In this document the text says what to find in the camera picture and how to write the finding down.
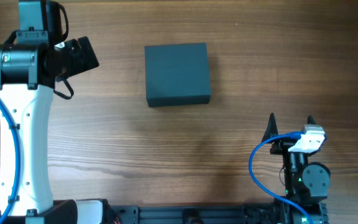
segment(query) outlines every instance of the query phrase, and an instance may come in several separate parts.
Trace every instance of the wood grain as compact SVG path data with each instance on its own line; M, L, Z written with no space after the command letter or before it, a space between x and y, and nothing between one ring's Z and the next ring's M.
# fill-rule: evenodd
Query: wood grain
M312 114L328 135L311 161L332 172L331 223L358 223L358 2L64 6L69 38L87 35L101 66L70 79L72 100L53 102L48 166L56 199L269 202L247 171L250 152L271 112L281 133ZM17 4L0 4L0 43L18 25ZM210 104L148 108L144 46L192 42L208 45ZM267 147L255 157L257 177L278 194L281 165Z

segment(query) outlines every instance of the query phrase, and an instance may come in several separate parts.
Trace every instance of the box front face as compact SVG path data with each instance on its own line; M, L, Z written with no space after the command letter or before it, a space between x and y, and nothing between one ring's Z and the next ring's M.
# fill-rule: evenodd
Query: box front face
M146 97L211 94L206 44L145 47Z

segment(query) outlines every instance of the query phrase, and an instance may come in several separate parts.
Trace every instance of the dark green box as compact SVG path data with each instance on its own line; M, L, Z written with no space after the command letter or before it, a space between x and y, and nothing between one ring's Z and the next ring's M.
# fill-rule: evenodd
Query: dark green box
M146 46L144 50L149 107L209 103L206 43Z

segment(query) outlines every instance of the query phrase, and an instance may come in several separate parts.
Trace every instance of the wooden table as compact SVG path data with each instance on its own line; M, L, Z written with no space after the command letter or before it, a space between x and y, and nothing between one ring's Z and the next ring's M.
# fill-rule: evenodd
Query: wooden table
M100 67L55 97L48 170L55 199L115 205L271 202L249 176L269 114L281 133L309 114L328 140L310 161L332 172L331 223L358 223L356 1L110 1L63 3L69 39L87 35ZM0 43L19 27L0 1ZM208 105L148 108L144 46L206 42ZM277 194L282 158L264 147L255 174Z

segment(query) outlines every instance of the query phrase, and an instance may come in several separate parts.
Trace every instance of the wire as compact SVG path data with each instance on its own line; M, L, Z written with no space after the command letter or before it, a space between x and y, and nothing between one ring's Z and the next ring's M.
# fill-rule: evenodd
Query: wire
M280 172L278 173L278 178L280 178L280 182L284 185L284 187L285 187L285 184L284 184L284 182L283 182L283 180L281 179L281 171L284 169L284 166L283 167L281 167L281 169L280 169Z
M258 149L260 149L264 144L267 144L267 143L271 143L272 141L274 140L278 140L278 139L283 139L283 138L292 138L292 139L300 139L301 137L301 134L303 134L302 132L292 132L292 133L288 133L288 134L281 134L281 135L278 135L278 136L274 136L274 137L271 137L270 139L267 139L263 142L261 142L251 153L251 155L249 156L249 162L248 162L248 170L249 170L249 174L250 176L252 177L252 180L254 180L254 182L266 193L268 193L269 195L271 195L272 197L282 201L282 202L285 202L287 204L290 204L292 205L293 207L297 208L301 213L303 213L308 221L309 221L309 224L314 224L313 223L313 220L311 219L310 215L302 208L300 207L298 204L286 199L286 198L283 198L281 196L278 196L277 194L269 191L269 189L267 189L265 186L263 186L255 177L253 171L252 171L252 160L254 159L254 156L255 156L255 153L258 151Z
M13 203L16 201L17 191L19 189L21 160L20 160L19 135L17 134L17 129L14 128L14 127L16 127L16 124L15 124L11 114L6 109L4 103L1 101L1 99L0 99L0 110L1 110L2 114L4 115L4 117L6 118L6 121L7 121L8 125L9 125L9 127L11 127L13 142L14 142L14 145L15 145L15 155L16 155L15 178L14 178L14 181L13 181L12 195L11 195L10 201L8 201L8 205L7 205L6 209L5 209L5 212L0 217L0 224L2 224L2 223L4 223L4 221L6 220L7 216L9 215L9 212L11 212L12 207L13 207Z

